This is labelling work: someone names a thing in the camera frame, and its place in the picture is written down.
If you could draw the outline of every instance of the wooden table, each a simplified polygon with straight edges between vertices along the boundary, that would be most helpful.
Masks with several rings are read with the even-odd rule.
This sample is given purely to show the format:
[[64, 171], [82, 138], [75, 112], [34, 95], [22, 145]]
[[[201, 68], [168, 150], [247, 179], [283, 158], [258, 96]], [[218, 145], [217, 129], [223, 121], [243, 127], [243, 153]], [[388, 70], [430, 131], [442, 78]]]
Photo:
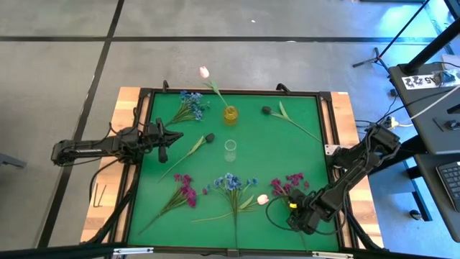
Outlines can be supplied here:
[[[115, 131], [125, 127], [131, 127], [134, 121], [133, 108], [138, 105], [139, 87], [121, 87], [119, 96], [116, 102], [114, 115], [111, 123]], [[336, 128], [339, 137], [339, 143], [347, 147], [351, 147], [359, 142], [357, 129], [354, 122], [354, 115], [351, 108], [351, 102], [348, 93], [346, 92], [331, 92], [333, 114], [336, 118]], [[144, 99], [140, 119], [143, 122], [147, 113], [148, 99]], [[322, 101], [323, 113], [325, 117], [326, 133], [328, 140], [332, 140], [331, 122], [329, 120], [329, 111], [326, 101]], [[103, 158], [101, 167], [110, 163], [114, 158]], [[91, 239], [101, 228], [104, 222], [109, 218], [114, 207], [121, 185], [121, 175], [124, 164], [115, 163], [106, 170], [101, 171], [96, 179], [95, 188], [93, 189], [92, 200], [88, 208], [81, 241]], [[129, 167], [128, 177], [125, 186], [130, 186], [132, 176], [134, 175], [135, 166]], [[351, 207], [354, 216], [364, 229], [364, 231], [372, 238], [372, 240], [383, 247], [382, 236], [377, 221], [377, 214], [372, 199], [372, 194], [369, 186], [369, 181], [364, 178], [350, 192]], [[114, 241], [122, 240], [122, 233], [125, 228], [127, 209], [120, 216], [118, 225], [114, 234]], [[348, 225], [344, 227], [344, 243], [346, 247], [351, 247], [351, 238], [349, 235]]]

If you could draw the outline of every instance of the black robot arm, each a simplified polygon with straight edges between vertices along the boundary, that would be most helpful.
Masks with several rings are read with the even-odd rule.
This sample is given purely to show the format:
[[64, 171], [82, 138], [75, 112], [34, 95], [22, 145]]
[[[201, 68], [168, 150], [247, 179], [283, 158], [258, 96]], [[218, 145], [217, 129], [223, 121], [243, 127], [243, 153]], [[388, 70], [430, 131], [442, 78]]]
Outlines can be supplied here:
[[348, 191], [383, 161], [393, 158], [400, 148], [399, 137], [388, 129], [375, 125], [366, 137], [351, 149], [338, 148], [332, 155], [332, 165], [346, 169], [336, 182], [307, 196], [294, 190], [289, 196], [291, 214], [287, 223], [296, 231], [313, 234], [320, 220], [330, 222], [344, 205]]
[[62, 140], [52, 149], [51, 161], [55, 165], [66, 165], [77, 158], [102, 158], [114, 156], [123, 163], [136, 164], [140, 162], [142, 153], [150, 153], [158, 147], [158, 159], [161, 163], [167, 161], [166, 148], [183, 136], [183, 133], [170, 132], [165, 129], [160, 118], [156, 124], [145, 125], [144, 132], [137, 127], [126, 127], [115, 136], [102, 140], [72, 141]]

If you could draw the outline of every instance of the metal stand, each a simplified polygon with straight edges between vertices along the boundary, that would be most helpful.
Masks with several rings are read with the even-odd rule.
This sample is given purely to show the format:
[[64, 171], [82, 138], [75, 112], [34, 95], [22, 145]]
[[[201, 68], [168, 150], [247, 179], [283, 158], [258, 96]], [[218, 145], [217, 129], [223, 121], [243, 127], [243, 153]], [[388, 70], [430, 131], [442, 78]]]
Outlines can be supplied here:
[[5, 155], [0, 153], [0, 165], [14, 165], [19, 168], [24, 168], [26, 167], [26, 164], [24, 161], [21, 161], [19, 159], [13, 158], [9, 155]]
[[385, 64], [385, 62], [383, 62], [382, 60], [382, 57], [383, 55], [387, 52], [387, 50], [391, 47], [391, 45], [393, 45], [393, 43], [395, 43], [395, 41], [398, 39], [399, 36], [401, 36], [401, 34], [405, 31], [405, 29], [409, 26], [409, 24], [417, 17], [417, 15], [423, 10], [423, 8], [426, 6], [426, 4], [429, 2], [430, 0], [426, 0], [422, 6], [415, 12], [415, 14], [412, 16], [412, 18], [409, 19], [409, 22], [407, 24], [404, 25], [404, 27], [396, 34], [396, 36], [393, 38], [393, 40], [391, 40], [391, 42], [387, 45], [387, 47], [382, 51], [382, 53], [380, 54], [379, 53], [379, 49], [377, 49], [376, 47], [374, 48], [374, 51], [375, 51], [375, 58], [371, 58], [369, 60], [365, 60], [365, 61], [362, 61], [362, 62], [359, 62], [359, 63], [356, 63], [356, 64], [353, 64], [352, 67], [353, 68], [357, 68], [361, 65], [364, 65], [364, 64], [368, 64], [368, 63], [376, 63], [377, 62], [387, 71], [387, 73], [390, 74], [390, 71], [388, 70], [388, 67], [387, 65]]
[[426, 46], [415, 58], [406, 65], [399, 65], [406, 75], [416, 73], [426, 61], [430, 60], [439, 50], [446, 46], [460, 33], [460, 19], [455, 20], [447, 29]]

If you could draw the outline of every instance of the gray floor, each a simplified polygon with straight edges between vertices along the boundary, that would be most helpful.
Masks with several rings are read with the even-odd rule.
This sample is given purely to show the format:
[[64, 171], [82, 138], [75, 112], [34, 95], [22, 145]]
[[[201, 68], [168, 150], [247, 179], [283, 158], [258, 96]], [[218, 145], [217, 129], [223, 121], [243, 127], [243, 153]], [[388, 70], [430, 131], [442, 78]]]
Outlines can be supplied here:
[[[0, 0], [0, 36], [104, 36], [116, 3]], [[452, 20], [442, 3], [432, 0], [431, 9], [444, 28]], [[419, 6], [342, 0], [126, 0], [115, 35], [392, 37]], [[431, 19], [423, 11], [403, 36], [435, 37]], [[459, 42], [452, 44], [456, 53], [460, 53]], [[102, 44], [0, 42], [0, 152], [28, 162], [22, 170], [0, 167], [0, 235], [4, 237], [0, 250], [35, 243], [59, 172], [49, 160], [51, 148], [72, 136]], [[376, 120], [392, 102], [387, 96], [392, 88], [387, 74], [377, 65], [351, 67], [372, 57], [375, 46], [383, 49], [385, 44], [114, 42], [84, 138], [98, 139], [106, 133], [120, 86], [160, 87], [163, 79], [172, 87], [201, 86], [197, 73], [201, 65], [210, 69], [221, 88], [273, 89], [283, 82], [292, 90], [348, 91], [355, 117]], [[385, 62], [408, 62], [423, 48], [396, 44]], [[440, 60], [442, 53], [433, 60]], [[397, 100], [393, 107], [400, 105]], [[407, 118], [404, 111], [395, 116]], [[413, 128], [396, 132], [403, 138], [415, 134]], [[51, 245], [78, 243], [88, 208], [88, 183], [97, 167], [92, 163], [73, 170]], [[384, 192], [379, 181], [371, 181], [386, 247], [420, 255], [460, 254], [460, 244], [450, 238], [433, 202], [428, 202], [433, 222], [409, 220], [405, 213], [415, 208], [410, 194]], [[424, 194], [429, 200], [429, 192]]]

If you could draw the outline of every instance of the green table surface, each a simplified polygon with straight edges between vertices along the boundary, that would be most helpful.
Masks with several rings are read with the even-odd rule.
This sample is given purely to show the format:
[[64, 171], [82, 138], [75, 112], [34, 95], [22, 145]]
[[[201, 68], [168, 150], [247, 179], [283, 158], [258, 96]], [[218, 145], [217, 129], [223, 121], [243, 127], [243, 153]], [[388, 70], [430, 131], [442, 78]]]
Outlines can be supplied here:
[[[160, 217], [142, 234], [139, 231], [164, 207], [175, 190], [173, 175], [189, 174], [193, 177], [192, 187], [201, 193], [203, 187], [225, 173], [233, 173], [243, 182], [256, 177], [257, 186], [250, 186], [240, 203], [254, 194], [274, 197], [270, 181], [303, 172], [310, 183], [308, 191], [318, 190], [328, 183], [323, 144], [298, 129], [291, 123], [261, 113], [263, 106], [279, 111], [281, 101], [289, 117], [321, 139], [318, 107], [314, 97], [287, 96], [245, 96], [225, 95], [229, 105], [239, 110], [236, 126], [224, 124], [223, 102], [217, 95], [206, 94], [202, 101], [210, 101], [211, 108], [203, 113], [203, 121], [187, 121], [172, 124], [169, 130], [183, 132], [184, 136], [168, 150], [169, 161], [158, 162], [157, 151], [144, 156], [140, 173], [139, 188], [129, 232], [129, 245], [151, 245], [170, 247], [217, 247], [235, 248], [233, 217], [204, 222], [191, 222], [221, 216], [231, 211], [228, 202], [217, 193], [210, 191], [200, 195], [196, 208], [181, 206]], [[174, 117], [180, 105], [179, 94], [155, 94], [151, 121], [161, 117], [164, 122]], [[216, 138], [205, 144], [186, 158], [157, 183], [160, 176], [176, 161], [181, 159], [202, 135], [214, 133]], [[236, 160], [224, 160], [224, 143], [235, 140]], [[256, 205], [255, 212], [239, 213], [237, 240], [239, 249], [260, 250], [323, 250], [339, 249], [336, 235], [305, 235], [281, 230], [272, 225], [265, 216], [265, 206]], [[289, 210], [281, 201], [270, 207], [272, 219], [288, 227], [285, 223]], [[318, 230], [335, 230], [333, 222], [321, 222]]]

